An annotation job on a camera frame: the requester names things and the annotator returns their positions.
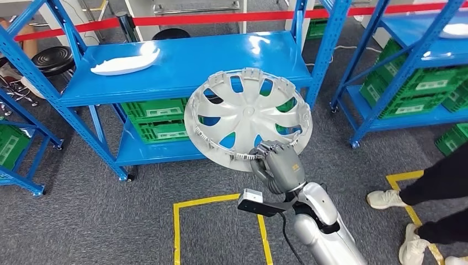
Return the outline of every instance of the yellow tape square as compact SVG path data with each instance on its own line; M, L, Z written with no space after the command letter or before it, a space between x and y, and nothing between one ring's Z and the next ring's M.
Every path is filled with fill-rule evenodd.
M179 210L183 207L198 206L209 203L225 202L227 200L237 200L240 194L230 194L215 197L202 198L197 200L189 200L181 203L174 203L174 265L180 265L180 218ZM273 265L272 253L270 252L270 244L267 240L267 230L265 228L265 221L262 215L257 215L258 226L260 228L260 235L262 236L263 250L267 265Z

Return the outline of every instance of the green storage bin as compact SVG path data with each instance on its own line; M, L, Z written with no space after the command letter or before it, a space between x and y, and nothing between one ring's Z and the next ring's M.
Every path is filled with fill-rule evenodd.
M0 165L12 170L29 140L17 127L0 125Z
M133 125L146 144L189 139L183 120L133 123Z
M467 141L468 123L461 123L455 125L439 139L437 139L435 141L435 145L445 156L448 156Z
M448 93L437 93L394 99L380 113L379 119L431 112L447 96Z
M388 58L400 50L401 47L399 44L390 39L377 62ZM403 54L393 61L377 68L372 72L373 75L368 75L364 83L376 82L376 79L378 79L378 86L374 85L374 87L381 95L393 80L406 58L407 55ZM401 86L397 95L408 97L439 92L451 92L463 81L460 76L465 76L467 73L468 67L466 66L419 68L416 69L413 75Z
M162 99L122 103L122 108L135 123L183 120L187 99Z
M442 105L450 112L457 112L460 109L468 108L468 80L452 91L442 102Z
M316 6L314 9L323 9L323 6ZM318 18L311 19L309 22L309 28L307 29L306 40L321 38L325 33L328 19Z

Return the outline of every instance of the red barrier tape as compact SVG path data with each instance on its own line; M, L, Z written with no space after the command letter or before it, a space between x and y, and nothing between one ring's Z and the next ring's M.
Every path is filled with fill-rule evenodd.
M386 14L440 10L445 3L430 3L430 4L400 4L388 6L385 10ZM462 7L468 7L466 1ZM352 15L371 15L374 7L353 7L348 11L348 16ZM294 16L293 11L276 11L276 12L249 12L249 13L233 13L233 14L204 14L204 15L169 15L163 17L144 17L134 18L136 26L153 26L153 25L186 25L186 24L212 24L212 23L229 23L239 21L266 21L266 20L283 20L291 19ZM306 11L306 18L328 18L328 12L325 9L314 9ZM102 21L90 22L77 25L76 29L79 32L102 30L119 27L119 21L116 18L104 19ZM51 38L64 35L62 29L44 30L36 33L16 36L16 41Z

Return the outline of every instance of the white sneaker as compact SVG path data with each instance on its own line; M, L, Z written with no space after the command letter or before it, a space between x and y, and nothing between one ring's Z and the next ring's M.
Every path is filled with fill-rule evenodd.
M400 192L398 190L389 189L385 192L376 190L367 194L367 203L374 209L384 210L388 207L397 206L404 207L408 206L400 198Z
M457 257L447 257L445 259L445 265L468 265L468 261Z
M415 224L406 226L406 237L403 245L400 247L398 258L402 265L421 265L423 264L424 250L429 246L429 241L421 239L414 233Z
M31 82L29 82L29 80L26 78L26 77L22 77L20 79L21 83L27 88L29 89L33 94L35 94L36 96L42 98L42 99L45 99L44 96L41 94L41 92L39 92L39 90L33 86L33 84L31 84Z

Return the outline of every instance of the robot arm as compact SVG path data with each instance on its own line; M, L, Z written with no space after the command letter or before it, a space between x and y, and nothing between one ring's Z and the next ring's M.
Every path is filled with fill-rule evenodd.
M317 264L366 265L327 192L321 185L305 181L304 169L292 146L262 141L251 154L259 158L251 162L252 172L272 193L285 194L286 199L269 203L261 192L245 189L239 198L239 210L270 217L294 208L296 234Z

